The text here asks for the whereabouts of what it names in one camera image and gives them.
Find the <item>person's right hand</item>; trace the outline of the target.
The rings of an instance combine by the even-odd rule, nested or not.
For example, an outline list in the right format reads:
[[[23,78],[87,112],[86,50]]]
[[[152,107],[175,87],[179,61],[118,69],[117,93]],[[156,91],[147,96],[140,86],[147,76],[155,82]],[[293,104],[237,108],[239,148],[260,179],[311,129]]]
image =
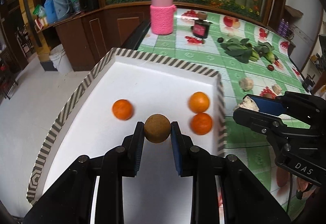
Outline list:
[[[298,198],[298,200],[307,200],[313,193],[318,192],[320,189],[320,187],[317,187],[299,177],[296,178],[296,183],[296,198]]]

